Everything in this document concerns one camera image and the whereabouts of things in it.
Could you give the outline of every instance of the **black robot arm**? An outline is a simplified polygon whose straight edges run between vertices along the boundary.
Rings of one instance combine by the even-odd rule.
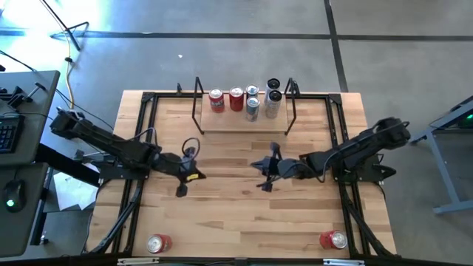
[[[346,171],[354,171],[380,150],[392,150],[406,145],[410,138],[407,125],[409,122],[402,122],[397,118],[385,118],[333,149],[302,154],[299,159],[312,171],[303,171],[298,178],[320,177],[324,175],[325,169],[337,163],[343,163]]]
[[[85,119],[82,113],[63,109],[58,109],[58,116],[51,123],[50,128],[51,132],[58,136],[68,140],[80,138],[109,153],[116,157],[126,169],[159,171],[177,177],[181,185],[205,178],[205,175],[197,169],[197,163],[194,160],[198,149],[194,147],[186,149],[183,158],[172,153],[161,153],[163,149],[157,144],[156,132],[154,133],[155,144],[140,142],[140,135],[125,140],[94,126],[92,122]],[[181,191],[178,190],[177,196],[185,196],[182,186],[180,188]]]

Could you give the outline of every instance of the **wooden tabletop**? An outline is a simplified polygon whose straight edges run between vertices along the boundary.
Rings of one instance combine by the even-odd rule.
[[[115,134],[133,137],[142,92],[123,92]],[[341,98],[348,135],[354,137],[367,127],[361,96],[342,93]],[[152,172],[143,191],[133,256],[153,256],[146,249],[147,239],[153,233],[164,233],[172,238],[173,246],[157,255],[161,257],[347,258],[347,249],[324,250],[319,244],[321,232],[344,230],[338,188],[329,174],[323,184],[315,179],[282,180],[274,183],[272,193],[256,187],[265,178],[249,165],[270,156],[271,141],[281,145],[284,158],[298,158],[300,154],[331,148],[324,103],[297,100],[296,105],[297,121],[288,136],[280,133],[201,135],[191,119],[192,99],[160,98],[155,128],[163,152],[181,154],[183,141],[198,137],[202,147],[197,167],[208,178],[189,183],[188,196],[176,198],[177,179]],[[292,113],[290,105],[287,113]],[[99,193],[88,250],[102,240],[117,219],[123,185],[123,180],[113,180]],[[395,252],[381,191],[371,183],[360,183],[359,188],[365,221],[384,246]],[[123,231],[121,248],[128,228],[129,221]],[[358,227],[354,226],[353,230],[361,250]]]

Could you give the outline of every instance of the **wooden shelf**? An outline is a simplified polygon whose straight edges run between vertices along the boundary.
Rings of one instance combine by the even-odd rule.
[[[200,128],[204,132],[286,132],[287,131],[287,109],[286,98],[281,99],[278,116],[274,119],[266,117],[263,100],[265,95],[258,94],[260,101],[258,119],[250,122],[246,119],[246,102],[243,110],[234,112],[230,109],[228,93],[224,93],[225,111],[221,113],[212,112],[208,94],[203,95],[202,111],[200,117]]]

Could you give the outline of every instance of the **can top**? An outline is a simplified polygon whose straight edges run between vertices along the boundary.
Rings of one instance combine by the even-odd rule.
[[[234,87],[230,89],[230,95],[234,97],[239,97],[243,95],[243,89],[240,87]]]
[[[347,237],[342,232],[336,231],[332,235],[332,243],[337,248],[345,248],[348,244]]]
[[[163,246],[163,240],[159,236],[151,236],[148,239],[148,251],[151,253],[158,252]]]
[[[280,85],[280,82],[278,81],[277,78],[271,78],[268,81],[268,88],[270,88],[270,89],[278,89],[279,85]]]
[[[272,101],[280,101],[282,99],[282,93],[280,91],[271,91],[269,93],[269,99]]]
[[[217,99],[217,98],[220,98],[220,96],[222,96],[223,92],[219,89],[212,89],[208,95],[210,95],[210,98],[214,98],[214,99]]]
[[[256,85],[251,84],[246,87],[246,92],[250,94],[256,94],[258,91],[259,89]]]
[[[249,99],[246,100],[246,105],[249,107],[257,107],[259,105],[259,100],[256,97],[249,97]]]

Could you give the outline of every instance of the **computer keyboard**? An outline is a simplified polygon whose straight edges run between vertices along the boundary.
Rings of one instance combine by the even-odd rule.
[[[15,152],[23,121],[23,115],[0,115],[0,154]]]

